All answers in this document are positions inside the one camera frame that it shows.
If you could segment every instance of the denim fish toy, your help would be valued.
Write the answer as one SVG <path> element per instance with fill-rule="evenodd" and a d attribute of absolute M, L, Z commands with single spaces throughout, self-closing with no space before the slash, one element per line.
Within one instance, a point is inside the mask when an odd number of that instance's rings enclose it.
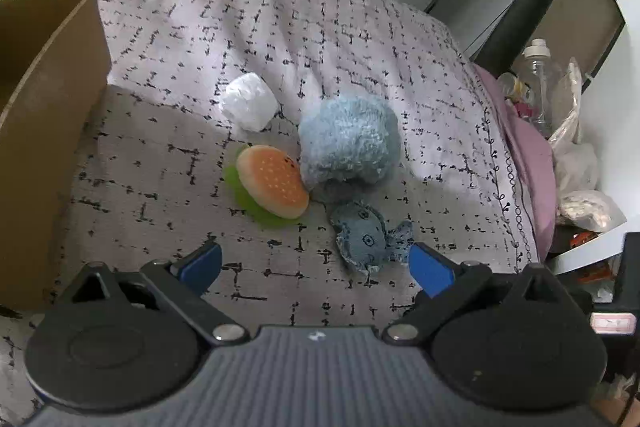
<path fill-rule="evenodd" d="M 357 201 L 338 206 L 329 221 L 337 232 L 340 255 L 356 270 L 375 273 L 386 261 L 408 263 L 414 243 L 411 221 L 404 220 L 387 231 L 380 213 Z"/>

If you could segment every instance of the bed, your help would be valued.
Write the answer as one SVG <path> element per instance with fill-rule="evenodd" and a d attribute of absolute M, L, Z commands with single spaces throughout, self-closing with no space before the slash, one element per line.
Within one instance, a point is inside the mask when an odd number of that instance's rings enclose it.
<path fill-rule="evenodd" d="M 223 180 L 246 143 L 299 156 L 303 111 L 339 94 L 381 96 L 398 116 L 399 165 L 367 198 L 390 227 L 410 219 L 416 240 L 494 271 L 538 261 L 529 187 L 477 70 L 437 20 L 395 0 L 98 2 L 113 70 L 78 146 L 53 296 L 83 263 L 137 269 L 215 237 L 225 264 L 204 298 L 252 330 L 397 317 L 418 291 L 405 266 L 354 273 L 321 204 L 295 227 L 263 229 Z M 281 108 L 261 133 L 218 103 L 249 71 Z M 0 317 L 0 425 L 38 406 L 22 371 L 36 324 Z"/>

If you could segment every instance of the white plastic bag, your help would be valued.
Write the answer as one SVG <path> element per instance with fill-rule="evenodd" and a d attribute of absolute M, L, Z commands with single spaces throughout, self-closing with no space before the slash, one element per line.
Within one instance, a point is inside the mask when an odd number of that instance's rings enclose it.
<path fill-rule="evenodd" d="M 557 158 L 571 143 L 580 143 L 578 117 L 582 93 L 582 73 L 575 58 L 569 60 L 564 77 L 551 95 L 551 129 L 548 142 Z"/>
<path fill-rule="evenodd" d="M 226 86 L 220 97 L 220 109 L 244 130 L 259 132 L 277 113 L 278 101 L 263 79 L 247 73 Z"/>
<path fill-rule="evenodd" d="M 555 156 L 556 187 L 562 196 L 574 190 L 593 190 L 598 183 L 598 158 L 590 143 L 568 143 Z"/>
<path fill-rule="evenodd" d="M 576 190 L 561 196 L 558 210 L 574 225 L 593 232 L 609 232 L 626 222 L 622 210 L 598 190 Z"/>

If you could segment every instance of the pink blanket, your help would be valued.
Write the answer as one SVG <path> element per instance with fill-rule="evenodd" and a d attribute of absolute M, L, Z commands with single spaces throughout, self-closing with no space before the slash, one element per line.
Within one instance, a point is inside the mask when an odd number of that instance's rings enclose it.
<path fill-rule="evenodd" d="M 535 127 L 519 118 L 513 108 L 504 103 L 491 73 L 477 65 L 476 70 L 494 103 L 498 123 L 505 133 L 520 179 L 529 187 L 536 245 L 540 261 L 544 262 L 556 225 L 556 177 L 551 147 Z"/>

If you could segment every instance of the plastic bottle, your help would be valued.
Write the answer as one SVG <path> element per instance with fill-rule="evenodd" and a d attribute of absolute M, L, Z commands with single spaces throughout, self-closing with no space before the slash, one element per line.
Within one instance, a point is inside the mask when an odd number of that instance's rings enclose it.
<path fill-rule="evenodd" d="M 542 136 L 551 136 L 551 101 L 554 87 L 560 80 L 561 71 L 551 60 L 551 51 L 545 39 L 533 39 L 524 49 L 524 62 L 518 69 L 518 78 L 533 92 L 533 116 L 531 123 Z"/>

